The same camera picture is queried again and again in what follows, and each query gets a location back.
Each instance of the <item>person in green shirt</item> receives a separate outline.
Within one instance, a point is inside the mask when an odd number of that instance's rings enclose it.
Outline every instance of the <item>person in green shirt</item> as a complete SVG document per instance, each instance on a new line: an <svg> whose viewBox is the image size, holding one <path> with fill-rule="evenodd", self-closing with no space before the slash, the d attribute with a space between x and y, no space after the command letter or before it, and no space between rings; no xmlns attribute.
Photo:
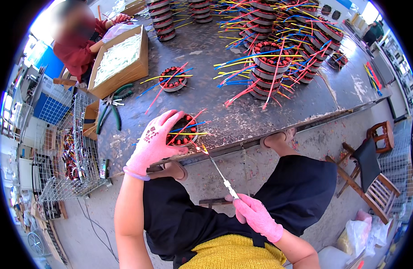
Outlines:
<svg viewBox="0 0 413 269"><path fill-rule="evenodd" d="M368 32L364 35L363 40L367 44L367 49L371 47L371 45L375 41L380 41L383 38L384 31L383 31L383 22L382 21L374 21L372 24L369 25L370 28Z"/></svg>

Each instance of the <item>person's left hand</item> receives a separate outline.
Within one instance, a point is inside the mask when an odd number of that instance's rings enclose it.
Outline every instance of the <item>person's left hand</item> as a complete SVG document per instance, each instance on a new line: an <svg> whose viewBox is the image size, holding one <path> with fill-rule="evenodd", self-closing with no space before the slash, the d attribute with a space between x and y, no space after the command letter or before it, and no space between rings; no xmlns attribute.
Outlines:
<svg viewBox="0 0 413 269"><path fill-rule="evenodd" d="M177 154L187 153L187 147L166 145L168 132L183 116L184 111L169 110L150 121L136 144L133 155L126 163L127 168L131 172L144 176L151 164Z"/></svg>
<svg viewBox="0 0 413 269"><path fill-rule="evenodd" d="M120 13L112 21L114 22L114 24L116 24L116 23L124 22L124 21L128 20L129 18L130 18L129 15Z"/></svg>

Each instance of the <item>pink glove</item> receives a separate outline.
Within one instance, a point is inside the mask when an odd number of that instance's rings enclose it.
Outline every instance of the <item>pink glove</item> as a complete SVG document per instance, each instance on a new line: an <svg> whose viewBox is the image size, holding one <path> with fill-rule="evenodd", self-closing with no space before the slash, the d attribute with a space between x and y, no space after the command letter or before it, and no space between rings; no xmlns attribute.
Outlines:
<svg viewBox="0 0 413 269"><path fill-rule="evenodd" d="M121 23L121 22L128 20L129 18L130 18L129 15L120 13L117 15L117 17L115 17L115 19L112 20L112 22L114 22L114 24Z"/></svg>
<svg viewBox="0 0 413 269"><path fill-rule="evenodd" d="M169 110L156 117L146 126L133 155L126 163L129 172L146 175L146 169L164 158L188 152L187 147L166 145L166 136L184 116L184 111Z"/></svg>
<svg viewBox="0 0 413 269"><path fill-rule="evenodd" d="M283 235L283 226L275 223L261 201L241 193L238 193L238 196L239 199L234 199L233 204L239 222L248 223L255 232L266 236L271 243L278 242ZM232 196L226 196L227 201L232 199Z"/></svg>

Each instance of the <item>yellow shirt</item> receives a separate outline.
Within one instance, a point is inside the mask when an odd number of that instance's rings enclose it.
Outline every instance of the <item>yellow shirt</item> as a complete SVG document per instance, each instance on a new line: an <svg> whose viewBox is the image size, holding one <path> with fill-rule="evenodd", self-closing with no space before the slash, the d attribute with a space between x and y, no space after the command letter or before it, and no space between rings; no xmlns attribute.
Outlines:
<svg viewBox="0 0 413 269"><path fill-rule="evenodd" d="M283 252L265 243L264 248L254 247L251 238L228 234L197 245L197 252L180 269L284 269Z"/></svg>

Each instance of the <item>sandal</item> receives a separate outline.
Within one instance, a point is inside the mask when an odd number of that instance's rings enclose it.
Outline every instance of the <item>sandal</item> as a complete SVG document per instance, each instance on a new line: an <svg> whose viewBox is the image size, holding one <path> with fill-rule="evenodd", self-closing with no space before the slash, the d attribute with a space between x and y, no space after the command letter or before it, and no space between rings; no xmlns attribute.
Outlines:
<svg viewBox="0 0 413 269"><path fill-rule="evenodd" d="M295 138L295 134L296 134L296 128L289 128L289 129L285 129L284 131L280 131L283 132L286 135L286 139L284 140L286 143L288 143L289 141L292 141L293 138ZM262 137L260 139L260 147L264 148L264 149L268 149L270 147L268 147L267 145L264 144L264 139L267 138L268 136Z"/></svg>
<svg viewBox="0 0 413 269"><path fill-rule="evenodd" d="M150 174L150 173L159 172L159 171L162 171L162 170L164 170L164 167L163 167L162 164L161 165L155 165L153 167L148 168L146 170L146 173Z"/></svg>
<svg viewBox="0 0 413 269"><path fill-rule="evenodd" d="M179 161L171 161L171 163L174 163L174 164L178 165L178 166L182 169L182 171L184 172L184 176L183 176L182 178L176 179L176 180L178 180L178 181L185 181L185 180L188 178L188 172L187 172L187 170L184 168L184 166L182 166L182 165L179 163Z"/></svg>

